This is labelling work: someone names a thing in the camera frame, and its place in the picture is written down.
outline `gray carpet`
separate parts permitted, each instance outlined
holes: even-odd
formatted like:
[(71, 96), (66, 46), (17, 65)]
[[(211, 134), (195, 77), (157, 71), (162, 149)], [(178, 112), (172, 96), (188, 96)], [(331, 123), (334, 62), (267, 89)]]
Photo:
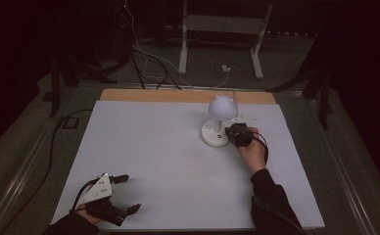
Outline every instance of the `gray carpet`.
[[(185, 76), (180, 78), (174, 73), (173, 67), (169, 67), (168, 70), (176, 83), (183, 88), (191, 88), (185, 83), (191, 86), (213, 87), (222, 84), (226, 79), (226, 74), (221, 71), (221, 65), (230, 65), (231, 72), (222, 88), (261, 90), (292, 78), (298, 71), (311, 43), (312, 40), (307, 38), (267, 37), (260, 53), (265, 77), (263, 81), (253, 78), (246, 46), (231, 50), (194, 46), (189, 50), (188, 73)], [(148, 44), (143, 44), (142, 49), (171, 60), (175, 65), (178, 64), (179, 47), (174, 43), (154, 46), (150, 41)], [(140, 68), (143, 68), (144, 61), (139, 60), (138, 63)], [(160, 68), (151, 63), (147, 67), (146, 74), (164, 75)], [(112, 74), (110, 78), (119, 81), (119, 84), (112, 87), (139, 87), (135, 70), (130, 65)], [(150, 86), (157, 82), (147, 81), (146, 84)], [(19, 198), (11, 204), (12, 209), (7, 211), (6, 219), (0, 221), (3, 224), (22, 207), (47, 170), (51, 133), (57, 118), (48, 117), (51, 104), (41, 101), (44, 92), (50, 90), (49, 77), (42, 79), (39, 86), (42, 90), (39, 96), (31, 102), (0, 139), (0, 199), (24, 159), (31, 155), (38, 157)], [(92, 109), (105, 87), (109, 86), (94, 80), (83, 79), (77, 88), (65, 88), (63, 105), (58, 112), (58, 117), (81, 109)], [(317, 109), (314, 101), (304, 100), (297, 92), (303, 88), (304, 84), (301, 83), (275, 96), (287, 120), (326, 224), (325, 228), (310, 231), (309, 234), (380, 234), (380, 176), (353, 123), (336, 93), (332, 91), (330, 105), (334, 113), (328, 116), (329, 130), (321, 129), (315, 121)], [(81, 112), (76, 116), (80, 118), (77, 129), (57, 131), (50, 175), (33, 200), (11, 223), (5, 234), (39, 234), (50, 223), (90, 112)], [(42, 136), (44, 137), (43, 144), (39, 143)], [(336, 162), (338, 159), (341, 160), (341, 166), (347, 173), (346, 178), (353, 183), (352, 196), (357, 195), (357, 201), (350, 196), (351, 186), (344, 183), (345, 174), (339, 173), (338, 162)], [(361, 202), (373, 231), (370, 227), (368, 231), (364, 231), (364, 224), (359, 222), (360, 216), (354, 211), (352, 202)]]

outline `lamp base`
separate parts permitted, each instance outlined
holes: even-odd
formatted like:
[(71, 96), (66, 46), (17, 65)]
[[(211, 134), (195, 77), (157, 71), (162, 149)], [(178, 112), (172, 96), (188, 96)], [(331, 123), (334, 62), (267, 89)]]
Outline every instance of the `lamp base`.
[(202, 139), (206, 144), (213, 147), (222, 147), (229, 143), (226, 133), (224, 132), (224, 123), (221, 124), (219, 132), (214, 131), (216, 120), (210, 119), (202, 126)]

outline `dark background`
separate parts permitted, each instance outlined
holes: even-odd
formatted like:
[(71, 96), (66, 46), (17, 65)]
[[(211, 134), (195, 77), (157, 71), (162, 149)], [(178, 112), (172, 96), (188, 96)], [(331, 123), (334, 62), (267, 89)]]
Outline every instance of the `dark background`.
[[(96, 61), (94, 35), (105, 33), (105, 29), (85, 22), (81, 11), (85, 2), (0, 2), (0, 136), (37, 95), (36, 82), (50, 72), (57, 47), (84, 62)], [(180, 1), (129, 2), (148, 35), (163, 40), (166, 24), (181, 24)], [(236, 2), (191, 1), (189, 11), (248, 17), (256, 11), (238, 9), (263, 5), (259, 1)], [(111, 16), (104, 10), (101, 14)], [(274, 35), (318, 33), (305, 65), (333, 66), (331, 87), (339, 92), (380, 171), (380, 2), (278, 1), (267, 29)]]

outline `white desk lamp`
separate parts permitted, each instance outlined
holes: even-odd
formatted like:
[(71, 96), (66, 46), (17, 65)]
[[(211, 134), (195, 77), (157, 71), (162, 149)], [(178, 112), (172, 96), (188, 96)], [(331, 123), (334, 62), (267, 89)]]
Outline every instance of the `white desk lamp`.
[(209, 114), (213, 119), (206, 121), (202, 126), (202, 139), (213, 147), (222, 147), (229, 143), (224, 132), (224, 120), (234, 118), (236, 104), (227, 96), (215, 96), (209, 104)]

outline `white sphere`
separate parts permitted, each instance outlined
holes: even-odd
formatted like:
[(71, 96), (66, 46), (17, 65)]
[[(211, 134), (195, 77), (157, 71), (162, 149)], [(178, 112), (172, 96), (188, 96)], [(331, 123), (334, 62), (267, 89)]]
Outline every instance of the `white sphere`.
[(209, 104), (209, 114), (216, 120), (229, 120), (235, 116), (236, 104), (228, 96), (216, 96)]

